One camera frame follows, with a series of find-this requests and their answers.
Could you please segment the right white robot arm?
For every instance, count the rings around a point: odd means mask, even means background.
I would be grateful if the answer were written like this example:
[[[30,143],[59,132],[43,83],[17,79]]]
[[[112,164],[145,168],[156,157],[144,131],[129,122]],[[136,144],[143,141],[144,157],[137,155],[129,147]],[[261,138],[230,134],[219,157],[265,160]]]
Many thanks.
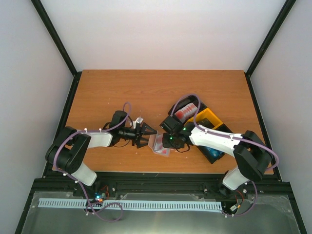
[[[162,140],[165,148],[178,150],[185,145],[209,147],[235,159],[237,166],[227,171],[215,186],[215,191],[223,196],[229,196],[246,182],[261,181],[272,160],[269,150],[252,131],[227,133],[209,129],[194,121],[183,124],[172,116],[166,117],[160,127],[165,131]]]

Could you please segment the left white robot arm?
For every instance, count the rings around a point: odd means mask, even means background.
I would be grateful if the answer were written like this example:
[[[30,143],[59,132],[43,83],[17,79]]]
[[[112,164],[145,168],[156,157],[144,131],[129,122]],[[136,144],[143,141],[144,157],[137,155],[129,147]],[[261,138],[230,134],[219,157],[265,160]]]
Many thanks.
[[[101,192],[101,183],[96,181],[96,172],[83,163],[86,151],[91,148],[114,147],[121,139],[129,140],[132,146],[142,148],[148,145],[149,140],[145,136],[157,133],[140,117],[127,127],[126,120],[130,119],[127,112],[117,110],[112,120],[102,129],[79,131],[67,126],[47,150],[45,159],[56,170],[84,184],[84,190],[90,196],[97,196]]]

